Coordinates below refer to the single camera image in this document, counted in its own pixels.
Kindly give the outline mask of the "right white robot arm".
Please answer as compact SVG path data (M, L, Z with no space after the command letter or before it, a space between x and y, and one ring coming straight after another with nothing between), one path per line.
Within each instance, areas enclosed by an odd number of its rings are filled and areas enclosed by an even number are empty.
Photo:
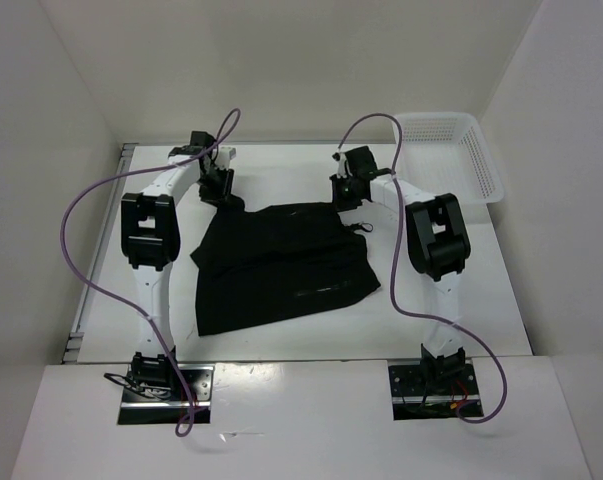
M333 155L332 200L339 211L364 201L399 216L398 241L406 243L412 268L422 280L425 312L432 323L424 330L419 378L426 392L441 393L464 369L466 353L454 325L460 320L459 286L471 253L457 197L435 195L379 168L367 146Z

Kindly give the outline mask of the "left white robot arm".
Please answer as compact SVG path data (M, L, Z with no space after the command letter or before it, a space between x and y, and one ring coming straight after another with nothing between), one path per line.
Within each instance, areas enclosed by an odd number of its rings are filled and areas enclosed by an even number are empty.
M218 147L206 132L194 131L190 142L173 148L168 163L142 191L121 200L121 249L132 267L137 305L145 326L133 356L128 384L141 395L166 400L184 393L172 363L176 346L170 328L169 283L181 249L176 207L190 187L218 206L230 199L233 147Z

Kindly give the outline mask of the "black shorts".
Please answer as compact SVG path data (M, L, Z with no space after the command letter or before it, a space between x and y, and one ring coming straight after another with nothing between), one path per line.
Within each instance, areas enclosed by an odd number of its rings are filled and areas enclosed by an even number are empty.
M199 336L352 306L380 282L363 229L330 203L220 207L190 257Z

